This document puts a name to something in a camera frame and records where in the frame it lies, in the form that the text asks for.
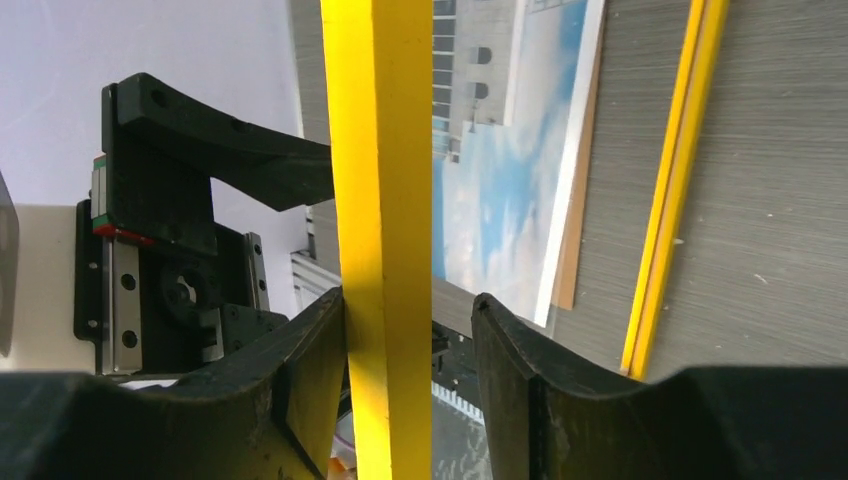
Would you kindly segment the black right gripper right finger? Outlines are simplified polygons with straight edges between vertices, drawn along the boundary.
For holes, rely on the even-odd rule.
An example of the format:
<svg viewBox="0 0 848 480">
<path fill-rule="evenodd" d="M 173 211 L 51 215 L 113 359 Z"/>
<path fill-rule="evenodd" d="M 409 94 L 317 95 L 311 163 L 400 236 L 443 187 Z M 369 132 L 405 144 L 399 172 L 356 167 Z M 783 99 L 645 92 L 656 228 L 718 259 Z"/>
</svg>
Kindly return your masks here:
<svg viewBox="0 0 848 480">
<path fill-rule="evenodd" d="M 843 367 L 706 366 L 646 384 L 530 328 L 495 297 L 472 316 L 497 479 L 843 479 Z"/>
</svg>

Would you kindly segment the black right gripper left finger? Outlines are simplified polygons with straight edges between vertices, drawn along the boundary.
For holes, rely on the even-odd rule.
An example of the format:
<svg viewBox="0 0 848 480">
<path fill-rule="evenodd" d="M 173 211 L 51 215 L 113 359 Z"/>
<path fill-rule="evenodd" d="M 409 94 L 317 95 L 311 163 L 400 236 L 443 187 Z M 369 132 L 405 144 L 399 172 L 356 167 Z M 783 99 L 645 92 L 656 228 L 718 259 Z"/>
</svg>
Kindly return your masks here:
<svg viewBox="0 0 848 480">
<path fill-rule="evenodd" d="M 294 320 L 168 387 L 1 377 L 5 479 L 322 479 L 346 365 L 332 288 Z"/>
</svg>

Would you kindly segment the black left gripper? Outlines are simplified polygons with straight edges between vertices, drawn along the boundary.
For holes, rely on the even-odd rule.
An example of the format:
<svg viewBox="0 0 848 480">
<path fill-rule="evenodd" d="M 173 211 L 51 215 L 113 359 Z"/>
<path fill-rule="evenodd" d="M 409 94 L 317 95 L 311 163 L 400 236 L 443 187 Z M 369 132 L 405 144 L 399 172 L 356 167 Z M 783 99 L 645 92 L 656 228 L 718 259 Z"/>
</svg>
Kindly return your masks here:
<svg viewBox="0 0 848 480">
<path fill-rule="evenodd" d="M 212 108 L 139 72 L 104 89 L 118 130 L 284 211 L 334 197 L 331 148 Z M 258 234 L 217 225 L 213 257 L 157 250 L 106 222 L 106 158 L 76 206 L 74 316 L 104 376 L 177 376 L 281 327 Z"/>
</svg>

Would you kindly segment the building and sky photo print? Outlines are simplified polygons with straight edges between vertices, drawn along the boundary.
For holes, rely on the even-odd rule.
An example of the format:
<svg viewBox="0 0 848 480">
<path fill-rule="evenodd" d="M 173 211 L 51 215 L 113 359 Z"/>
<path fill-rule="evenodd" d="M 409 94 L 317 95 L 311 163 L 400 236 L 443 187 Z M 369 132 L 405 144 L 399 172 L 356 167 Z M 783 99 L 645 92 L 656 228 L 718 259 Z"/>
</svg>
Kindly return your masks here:
<svg viewBox="0 0 848 480">
<path fill-rule="evenodd" d="M 437 1 L 432 270 L 545 326 L 586 134 L 601 1 Z"/>
</svg>

